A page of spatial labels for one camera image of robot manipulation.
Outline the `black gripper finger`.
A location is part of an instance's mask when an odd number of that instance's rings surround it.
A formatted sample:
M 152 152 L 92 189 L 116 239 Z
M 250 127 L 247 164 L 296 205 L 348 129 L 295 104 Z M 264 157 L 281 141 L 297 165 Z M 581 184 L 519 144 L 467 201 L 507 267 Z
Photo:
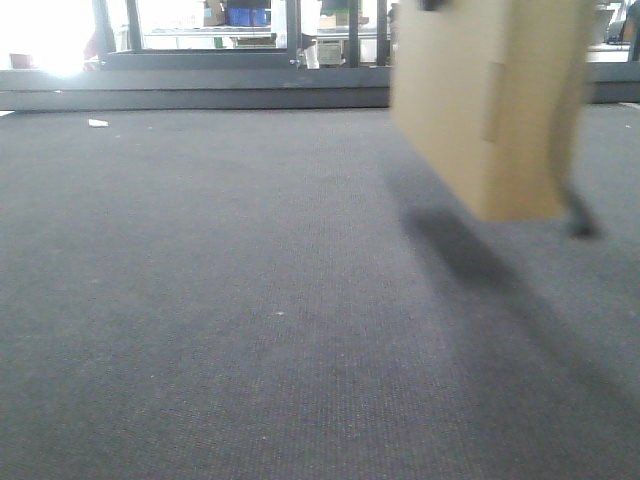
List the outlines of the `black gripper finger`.
M 554 188 L 567 211 L 567 231 L 572 238 L 596 238 L 598 225 L 588 205 L 571 182 L 573 141 L 577 126 L 577 107 L 581 102 L 572 98 L 572 76 L 579 73 L 580 63 L 569 66 L 560 81 L 559 95 L 550 120 L 548 137 L 549 172 Z

